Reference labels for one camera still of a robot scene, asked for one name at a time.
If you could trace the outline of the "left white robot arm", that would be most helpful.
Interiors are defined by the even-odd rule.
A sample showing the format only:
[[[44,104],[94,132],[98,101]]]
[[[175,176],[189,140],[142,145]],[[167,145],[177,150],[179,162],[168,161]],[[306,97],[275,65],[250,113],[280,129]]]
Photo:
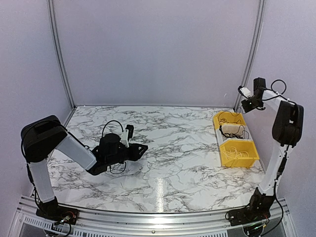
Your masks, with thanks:
[[[21,131],[21,153],[34,186],[37,215],[57,220],[75,211],[59,205],[49,177],[47,158],[54,151],[66,155],[85,171],[97,176],[114,164],[138,161],[147,145],[130,143],[134,127],[121,127],[121,134],[102,133],[98,146],[91,150],[69,132],[57,116],[51,115],[25,126]]]

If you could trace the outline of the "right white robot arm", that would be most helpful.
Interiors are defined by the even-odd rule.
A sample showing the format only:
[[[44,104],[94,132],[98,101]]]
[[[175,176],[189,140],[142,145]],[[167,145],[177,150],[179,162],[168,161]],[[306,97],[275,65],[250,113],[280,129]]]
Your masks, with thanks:
[[[284,97],[272,88],[266,88],[264,78],[253,80],[253,93],[245,86],[238,87],[244,97],[241,106],[245,113],[262,109],[265,105],[276,111],[272,126],[274,146],[265,176],[255,189],[249,204],[243,208],[243,214],[249,221],[268,216],[276,200],[279,181],[293,149],[300,141],[303,131],[304,107]]]

